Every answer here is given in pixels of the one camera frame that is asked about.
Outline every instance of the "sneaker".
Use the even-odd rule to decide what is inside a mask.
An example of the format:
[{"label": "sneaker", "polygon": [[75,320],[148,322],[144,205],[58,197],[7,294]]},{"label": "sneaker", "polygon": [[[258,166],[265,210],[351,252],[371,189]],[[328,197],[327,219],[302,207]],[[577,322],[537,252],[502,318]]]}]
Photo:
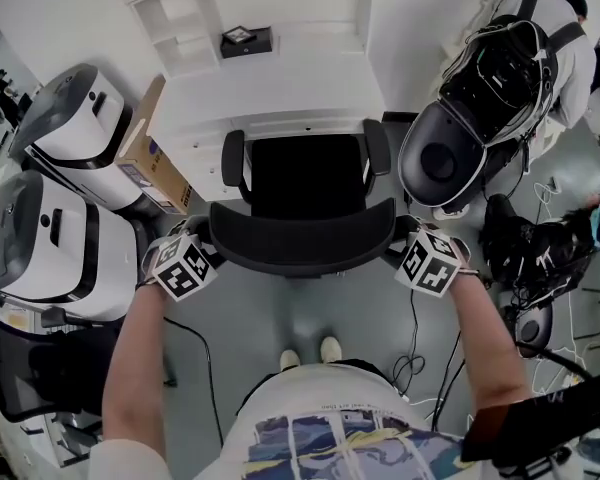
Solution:
[{"label": "sneaker", "polygon": [[323,363],[342,361],[342,347],[338,340],[333,336],[323,339],[320,345],[320,357]]},{"label": "sneaker", "polygon": [[300,366],[300,356],[296,354],[295,350],[285,350],[280,356],[280,371],[283,372],[294,366]]},{"label": "sneaker", "polygon": [[469,213],[470,205],[465,206],[462,210],[458,212],[447,213],[442,208],[434,208],[433,209],[433,218],[435,220],[452,220],[452,219],[461,219],[467,213]]}]

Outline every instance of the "headset strap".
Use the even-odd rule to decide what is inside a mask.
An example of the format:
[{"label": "headset strap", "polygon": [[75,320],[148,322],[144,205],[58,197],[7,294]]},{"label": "headset strap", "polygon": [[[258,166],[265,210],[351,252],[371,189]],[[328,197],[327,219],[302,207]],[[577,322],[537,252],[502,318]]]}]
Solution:
[{"label": "headset strap", "polygon": [[537,4],[538,0],[522,0],[520,10],[518,10],[518,18],[525,21],[532,21]]},{"label": "headset strap", "polygon": [[551,44],[553,51],[558,53],[565,46],[586,35],[587,33],[584,31],[580,23],[577,21],[572,21],[553,34],[549,38],[549,44]]}]

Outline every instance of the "black mesh chair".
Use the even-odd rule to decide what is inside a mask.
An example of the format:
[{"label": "black mesh chair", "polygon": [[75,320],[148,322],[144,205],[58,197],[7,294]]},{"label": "black mesh chair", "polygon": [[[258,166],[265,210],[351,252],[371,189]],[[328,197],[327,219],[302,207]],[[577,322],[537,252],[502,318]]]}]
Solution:
[{"label": "black mesh chair", "polygon": [[393,239],[396,207],[393,199],[366,205],[375,178],[391,171],[378,121],[364,121],[362,142],[352,135],[254,141],[249,190],[243,176],[245,134],[229,133],[223,180],[240,188],[251,215],[211,205],[209,230],[217,251],[245,268],[287,277],[341,272],[382,255]]},{"label": "black mesh chair", "polygon": [[100,416],[117,327],[30,334],[0,322],[0,411],[12,422],[52,412]]}]

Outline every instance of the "small black box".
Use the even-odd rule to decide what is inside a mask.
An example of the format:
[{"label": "small black box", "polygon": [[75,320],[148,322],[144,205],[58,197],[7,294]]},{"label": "small black box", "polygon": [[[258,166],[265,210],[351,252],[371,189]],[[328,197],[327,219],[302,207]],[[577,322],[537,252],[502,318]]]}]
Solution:
[{"label": "small black box", "polygon": [[223,37],[222,43],[220,43],[220,53],[222,53],[222,57],[224,59],[230,59],[231,57],[241,57],[242,55],[253,55],[254,53],[273,51],[271,27],[256,28],[250,32],[255,34],[255,39],[242,44],[233,44],[226,37]]}]

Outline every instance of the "floor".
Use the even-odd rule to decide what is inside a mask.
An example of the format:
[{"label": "floor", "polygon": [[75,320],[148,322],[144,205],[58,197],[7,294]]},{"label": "floor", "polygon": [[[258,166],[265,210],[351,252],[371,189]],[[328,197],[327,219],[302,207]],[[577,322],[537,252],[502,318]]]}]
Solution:
[{"label": "floor", "polygon": [[[388,125],[387,129],[396,158],[405,128],[396,124]],[[520,165],[512,163],[487,192],[509,192],[519,173]],[[549,204],[554,216],[577,208],[588,195],[599,191],[600,151],[584,121],[565,133],[548,155],[534,163],[532,174],[523,178],[512,197],[519,214],[535,219],[539,202],[533,184],[546,183],[551,176],[558,180],[563,191]],[[370,203],[387,197],[396,197],[400,214],[407,212],[395,171],[378,180]],[[241,202],[232,202],[231,206],[247,210]],[[444,226],[450,234],[467,241],[474,253],[472,263],[481,269],[484,265],[480,260],[477,237],[484,208],[485,202],[479,197],[466,218]],[[205,204],[195,204],[194,209],[203,213]],[[427,209],[416,205],[412,210],[422,217],[430,215]],[[541,219],[548,217],[543,209]],[[396,359],[410,349],[414,326],[410,291],[393,280],[394,271],[380,260],[344,276],[328,276],[317,281],[290,281],[231,264],[223,266],[219,273],[219,279],[207,289],[174,304],[169,316],[203,333],[210,344],[216,398],[225,434],[243,397],[264,375],[277,371],[279,355],[285,348],[297,350],[305,363],[315,362],[321,338],[333,334],[340,340],[346,357],[365,359],[385,372],[389,372]],[[600,288],[600,255],[594,260],[582,286]],[[571,297],[562,297],[556,304],[551,343],[554,349],[566,346],[573,350],[569,302],[576,334],[594,332],[600,327],[600,305],[596,304],[595,296],[576,291]],[[426,358],[426,368],[415,377],[408,394],[413,402],[419,402],[436,396],[458,325],[449,298],[439,301],[416,295],[415,305],[419,322],[417,351]],[[177,388],[166,391],[168,462],[175,480],[189,480],[219,453],[205,354],[201,344],[190,334],[170,326],[166,333],[168,353],[179,380]],[[579,354],[584,354],[582,346]],[[586,354],[585,360],[591,370],[600,372],[600,352]],[[452,371],[460,361],[459,353]],[[529,361],[530,379],[536,367],[534,389],[540,391],[551,383],[558,370],[547,363]],[[558,377],[553,387],[559,386],[561,381]],[[416,407],[423,416],[432,408],[433,401]],[[441,430],[462,434],[471,411],[471,398],[463,373],[454,385],[451,403],[447,404],[441,417]],[[14,436],[17,432],[15,428],[9,430]],[[19,454],[15,459],[20,470],[25,472],[23,478],[78,479],[86,475],[84,465],[51,472],[44,465],[38,466],[39,460],[33,451],[27,451],[33,466],[23,462],[22,451],[13,454]]]}]

